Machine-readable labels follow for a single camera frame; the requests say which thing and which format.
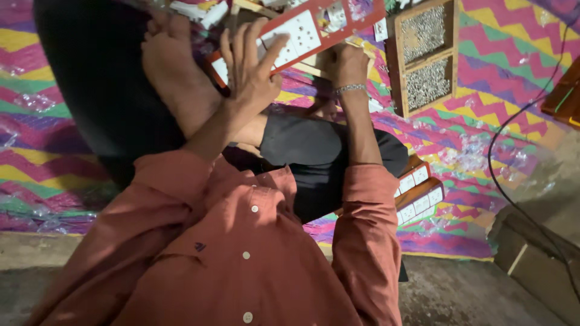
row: toe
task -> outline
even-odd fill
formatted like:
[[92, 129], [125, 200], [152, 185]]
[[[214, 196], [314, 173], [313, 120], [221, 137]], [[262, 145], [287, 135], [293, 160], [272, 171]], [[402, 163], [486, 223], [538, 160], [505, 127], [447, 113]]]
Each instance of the toe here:
[[159, 27], [153, 19], [147, 22], [147, 31], [151, 33], [151, 35], [155, 35], [159, 32]]
[[191, 39], [191, 27], [189, 19], [183, 15], [173, 15], [169, 22], [169, 35], [174, 38], [186, 40]]
[[152, 10], [151, 16], [157, 25], [157, 32], [167, 31], [169, 25], [169, 13], [161, 10]]

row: black cable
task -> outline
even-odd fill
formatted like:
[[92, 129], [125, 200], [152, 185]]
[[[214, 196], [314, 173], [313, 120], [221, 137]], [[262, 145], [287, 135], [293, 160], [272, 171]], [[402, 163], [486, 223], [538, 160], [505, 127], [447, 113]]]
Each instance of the black cable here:
[[[574, 10], [576, 10], [579, 6], [580, 6], [580, 3], [576, 4], [576, 7], [574, 8]], [[556, 68], [554, 68], [554, 72], [552, 73], [552, 76], [550, 77], [550, 79], [548, 80], [548, 82], [546, 83], [546, 85], [540, 90], [540, 93], [536, 96], [536, 98], [532, 102], [526, 104], [523, 108], [520, 109], [520, 111], [518, 111], [513, 116], [511, 116], [509, 119], [507, 119], [506, 122], [504, 122], [499, 127], [499, 129], [495, 133], [494, 137], [491, 139], [490, 147], [489, 147], [489, 149], [487, 151], [487, 164], [488, 164], [489, 169], [490, 169], [491, 179], [494, 181], [494, 183], [495, 183], [496, 187], [498, 188], [499, 192], [506, 198], [506, 200], [512, 206], [514, 206], [520, 213], [522, 213], [540, 231], [540, 233], [542, 233], [542, 235], [546, 239], [548, 239], [548, 241], [554, 246], [554, 248], [556, 249], [558, 255], [560, 256], [559, 257], [560, 260], [562, 260], [564, 262], [564, 265], [565, 265], [565, 268], [566, 268], [566, 272], [568, 273], [568, 278], [570, 279], [570, 283], [572, 284], [572, 289], [574, 290], [574, 294], [576, 294], [576, 298], [578, 300], [578, 303], [580, 303], [580, 292], [578, 291], [578, 286], [576, 285], [576, 281], [574, 280], [574, 275], [572, 274], [572, 270], [570, 268], [570, 263], [569, 263], [568, 259], [566, 258], [566, 256], [564, 255], [564, 253], [562, 252], [560, 246], [558, 244], [556, 244], [556, 242], [554, 241], [554, 239], [552, 239], [552, 237], [548, 235], [548, 233], [543, 229], [543, 227], [538, 222], [536, 222], [530, 215], [528, 215], [528, 213], [526, 213], [515, 202], [513, 202], [513, 200], [511, 198], [509, 198], [509, 196], [505, 193], [505, 191], [499, 185], [499, 182], [498, 182], [497, 178], [495, 177], [494, 170], [491, 167], [491, 150], [492, 150], [492, 148], [493, 148], [493, 146], [495, 144], [496, 139], [499, 137], [499, 135], [501, 134], [501, 132], [503, 131], [503, 129], [507, 125], [509, 125], [509, 123], [512, 120], [514, 120], [518, 115], [520, 115], [521, 113], [525, 112], [532, 105], [536, 104], [537, 102], [539, 102], [540, 100], [544, 99], [547, 96], [547, 95], [542, 96], [542, 94], [544, 92], [546, 92], [546, 89], [548, 88], [548, 86], [550, 85], [550, 83], [552, 82], [552, 80], [554, 79], [554, 77], [556, 76], [556, 73], [558, 72], [558, 69], [560, 68], [560, 63], [562, 62], [562, 59], [564, 58], [564, 47], [566, 45], [566, 34], [568, 33], [568, 29], [570, 28], [570, 26], [576, 23], [576, 21], [578, 20], [578, 17], [580, 17], [580, 15], [576, 16], [576, 19], [574, 19], [572, 22], [568, 23], [566, 25], [566, 28], [564, 29], [564, 35], [562, 37], [562, 49], [561, 49], [561, 52], [560, 52], [560, 60], [558, 60], [558, 63], [556, 64]]]

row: shirt sleeve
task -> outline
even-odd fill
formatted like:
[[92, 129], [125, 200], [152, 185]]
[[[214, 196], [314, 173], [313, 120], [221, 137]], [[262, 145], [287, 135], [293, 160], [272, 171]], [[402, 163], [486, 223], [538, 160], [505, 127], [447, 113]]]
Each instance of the shirt sleeve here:
[[135, 167], [132, 184], [97, 217], [26, 325], [110, 323], [152, 259], [201, 217], [209, 164], [178, 150]]
[[394, 193], [399, 181], [381, 165], [347, 168], [344, 213], [336, 221], [332, 267], [364, 325], [401, 325]]

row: concrete floor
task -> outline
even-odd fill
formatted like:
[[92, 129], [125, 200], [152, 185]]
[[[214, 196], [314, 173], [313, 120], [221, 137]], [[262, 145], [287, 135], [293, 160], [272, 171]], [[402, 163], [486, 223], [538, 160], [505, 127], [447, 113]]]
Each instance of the concrete floor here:
[[[538, 156], [534, 173], [508, 194], [537, 222], [580, 247], [580, 132], [568, 133], [556, 151]], [[498, 219], [511, 210], [506, 207]]]
[[[74, 237], [0, 234], [0, 325], [21, 325], [79, 243]], [[404, 256], [405, 325], [565, 325], [492, 263]]]

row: person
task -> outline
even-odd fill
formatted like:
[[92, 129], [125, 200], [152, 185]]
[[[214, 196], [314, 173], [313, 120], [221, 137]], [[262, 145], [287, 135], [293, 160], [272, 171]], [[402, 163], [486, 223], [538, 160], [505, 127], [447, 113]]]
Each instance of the person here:
[[[346, 127], [261, 115], [280, 93], [270, 67], [288, 39], [258, 60], [266, 20], [222, 35], [223, 98], [191, 58], [184, 17], [145, 24], [91, 0], [38, 0], [34, 10], [80, 132], [125, 189], [27, 325], [401, 324], [393, 175], [407, 150], [373, 129], [366, 92], [344, 87], [366, 82], [362, 50], [337, 48]], [[241, 171], [221, 154], [230, 142], [277, 167]], [[301, 224], [340, 206], [330, 265]]]

